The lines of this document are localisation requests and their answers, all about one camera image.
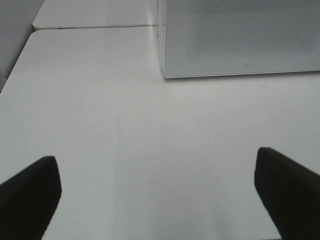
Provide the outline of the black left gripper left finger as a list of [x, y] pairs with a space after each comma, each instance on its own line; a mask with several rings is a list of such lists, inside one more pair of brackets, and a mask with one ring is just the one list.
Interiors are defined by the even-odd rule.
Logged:
[[0, 238], [43, 238], [62, 195], [58, 164], [44, 156], [0, 185]]

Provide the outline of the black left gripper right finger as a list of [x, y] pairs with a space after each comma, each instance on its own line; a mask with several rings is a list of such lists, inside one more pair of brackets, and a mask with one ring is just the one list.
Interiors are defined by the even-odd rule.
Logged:
[[320, 176], [270, 147], [257, 151], [255, 189], [283, 240], [320, 238]]

